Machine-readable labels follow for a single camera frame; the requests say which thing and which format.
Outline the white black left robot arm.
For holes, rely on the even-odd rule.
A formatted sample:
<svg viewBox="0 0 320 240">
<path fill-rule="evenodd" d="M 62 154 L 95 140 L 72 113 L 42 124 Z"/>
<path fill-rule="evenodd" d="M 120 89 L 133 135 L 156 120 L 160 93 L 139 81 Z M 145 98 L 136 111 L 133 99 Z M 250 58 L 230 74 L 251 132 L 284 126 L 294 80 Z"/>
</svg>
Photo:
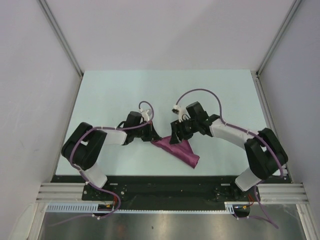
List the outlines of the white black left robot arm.
<svg viewBox="0 0 320 240">
<path fill-rule="evenodd" d="M 61 155 L 86 182 L 94 185 L 93 194 L 98 199 L 105 200 L 111 193 L 111 188 L 106 184 L 108 178 L 97 163 L 104 145 L 126 146 L 135 138 L 144 142 L 162 139 L 153 126 L 150 111 L 131 111 L 126 120 L 120 122 L 116 128 L 93 127 L 87 122 L 82 122 L 62 146 Z"/>
</svg>

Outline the aluminium frame post right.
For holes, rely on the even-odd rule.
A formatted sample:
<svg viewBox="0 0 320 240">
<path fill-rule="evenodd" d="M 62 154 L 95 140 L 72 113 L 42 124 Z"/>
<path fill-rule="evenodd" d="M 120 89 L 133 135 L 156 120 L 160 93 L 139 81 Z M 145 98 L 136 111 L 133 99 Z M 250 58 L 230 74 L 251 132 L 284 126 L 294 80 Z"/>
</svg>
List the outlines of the aluminium frame post right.
<svg viewBox="0 0 320 240">
<path fill-rule="evenodd" d="M 294 17 L 296 16 L 301 4 L 304 0 L 294 0 L 286 13 L 279 29 L 277 30 L 269 48 L 267 49 L 266 54 L 264 55 L 261 63 L 259 64 L 257 70 L 255 70 L 255 75 L 260 77 L 262 72 L 264 71 L 265 67 L 267 66 L 268 62 L 270 61 L 271 57 L 273 56 L 274 52 L 276 51 L 278 45 L 280 44 L 282 38 L 284 37 L 287 29 L 289 28 L 291 22 L 293 21 Z"/>
</svg>

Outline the aluminium frame post left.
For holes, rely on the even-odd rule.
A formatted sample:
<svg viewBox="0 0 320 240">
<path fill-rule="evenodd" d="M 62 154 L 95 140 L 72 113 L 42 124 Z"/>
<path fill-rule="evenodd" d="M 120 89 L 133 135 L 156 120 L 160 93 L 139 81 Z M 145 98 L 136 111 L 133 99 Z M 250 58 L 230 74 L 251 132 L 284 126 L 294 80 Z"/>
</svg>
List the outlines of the aluminium frame post left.
<svg viewBox="0 0 320 240">
<path fill-rule="evenodd" d="M 56 36 L 60 46 L 62 47 L 66 57 L 68 58 L 70 64 L 72 65 L 73 69 L 77 73 L 77 75 L 80 77 L 80 79 L 83 78 L 84 72 L 80 67 L 79 62 L 76 59 L 76 56 L 65 36 L 63 33 L 53 11 L 50 8 L 50 5 L 46 0 L 37 0 L 36 1 L 43 12 L 49 26 L 51 27 L 54 35 Z"/>
</svg>

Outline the purple satin napkin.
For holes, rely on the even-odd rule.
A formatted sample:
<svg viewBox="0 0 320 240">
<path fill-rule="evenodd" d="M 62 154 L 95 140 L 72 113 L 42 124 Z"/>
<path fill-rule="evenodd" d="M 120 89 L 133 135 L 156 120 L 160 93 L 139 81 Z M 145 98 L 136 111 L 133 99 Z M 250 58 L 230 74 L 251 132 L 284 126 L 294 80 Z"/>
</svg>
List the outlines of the purple satin napkin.
<svg viewBox="0 0 320 240">
<path fill-rule="evenodd" d="M 161 140 L 152 141 L 151 143 L 194 169 L 200 157 L 194 154 L 190 143 L 187 140 L 183 140 L 177 144 L 170 144 L 170 140 L 171 136 L 166 136 Z"/>
</svg>

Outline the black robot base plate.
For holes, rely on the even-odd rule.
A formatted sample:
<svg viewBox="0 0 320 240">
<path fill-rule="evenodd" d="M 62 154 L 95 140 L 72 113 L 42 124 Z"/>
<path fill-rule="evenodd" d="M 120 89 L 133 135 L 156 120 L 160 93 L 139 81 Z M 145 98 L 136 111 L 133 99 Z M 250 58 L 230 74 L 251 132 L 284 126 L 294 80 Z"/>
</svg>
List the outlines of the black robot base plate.
<svg viewBox="0 0 320 240">
<path fill-rule="evenodd" d="M 124 211 L 217 211 L 225 202 L 252 205 L 257 187 L 241 191 L 235 176 L 109 176 L 103 191 L 90 185 L 83 201 L 101 201 L 100 211 L 119 205 Z"/>
</svg>

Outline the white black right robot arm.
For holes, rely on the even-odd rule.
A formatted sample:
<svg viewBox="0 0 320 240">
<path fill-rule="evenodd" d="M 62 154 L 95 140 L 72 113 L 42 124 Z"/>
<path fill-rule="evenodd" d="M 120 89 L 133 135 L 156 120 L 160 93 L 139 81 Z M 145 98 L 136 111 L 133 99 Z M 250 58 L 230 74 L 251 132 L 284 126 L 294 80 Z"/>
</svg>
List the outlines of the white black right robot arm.
<svg viewBox="0 0 320 240">
<path fill-rule="evenodd" d="M 208 115 L 197 101 L 186 108 L 174 105 L 172 112 L 178 115 L 178 119 L 170 124 L 171 145 L 200 133 L 226 140 L 245 150 L 249 167 L 235 179 L 235 185 L 230 188 L 231 196 L 237 201 L 242 201 L 248 196 L 250 188 L 270 178 L 288 162 L 287 153 L 269 128 L 256 132 L 242 129 L 224 122 L 220 115 Z"/>
</svg>

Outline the aluminium frame rail front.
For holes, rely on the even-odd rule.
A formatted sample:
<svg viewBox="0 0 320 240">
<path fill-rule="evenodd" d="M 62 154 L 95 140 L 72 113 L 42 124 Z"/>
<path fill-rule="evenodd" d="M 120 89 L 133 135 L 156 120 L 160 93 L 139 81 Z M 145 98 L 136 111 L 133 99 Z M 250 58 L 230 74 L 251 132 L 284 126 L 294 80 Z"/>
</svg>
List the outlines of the aluminium frame rail front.
<svg viewBox="0 0 320 240">
<path fill-rule="evenodd" d="M 37 203 L 83 203 L 84 183 L 42 183 Z M 303 184 L 259 184 L 258 191 L 262 204 L 308 204 Z"/>
</svg>

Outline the aluminium frame post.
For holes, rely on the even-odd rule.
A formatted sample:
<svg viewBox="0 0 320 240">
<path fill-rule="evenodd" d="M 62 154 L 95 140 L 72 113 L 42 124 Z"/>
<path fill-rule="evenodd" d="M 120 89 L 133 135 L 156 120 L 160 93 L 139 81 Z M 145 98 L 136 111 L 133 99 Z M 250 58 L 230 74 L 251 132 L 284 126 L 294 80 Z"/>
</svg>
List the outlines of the aluminium frame post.
<svg viewBox="0 0 320 240">
<path fill-rule="evenodd" d="M 277 30 L 269 48 L 267 49 L 266 54 L 264 55 L 261 63 L 259 64 L 257 70 L 255 70 L 255 75 L 260 77 L 262 72 L 264 71 L 265 67 L 267 66 L 268 62 L 270 61 L 271 57 L 273 56 L 274 52 L 276 51 L 278 45 L 280 44 L 282 38 L 284 37 L 287 29 L 289 28 L 291 22 L 293 21 L 294 17 L 296 16 L 301 4 L 304 0 L 294 0 L 286 13 L 279 29 Z"/>
<path fill-rule="evenodd" d="M 43 12 L 49 26 L 51 27 L 54 35 L 56 36 L 60 46 L 62 47 L 66 57 L 68 58 L 70 64 L 72 65 L 73 69 L 77 73 L 77 75 L 80 77 L 80 79 L 83 78 L 84 72 L 80 67 L 79 62 L 76 59 L 76 56 L 65 36 L 63 33 L 53 11 L 50 8 L 50 5 L 46 0 L 37 0 L 36 1 Z"/>
</svg>

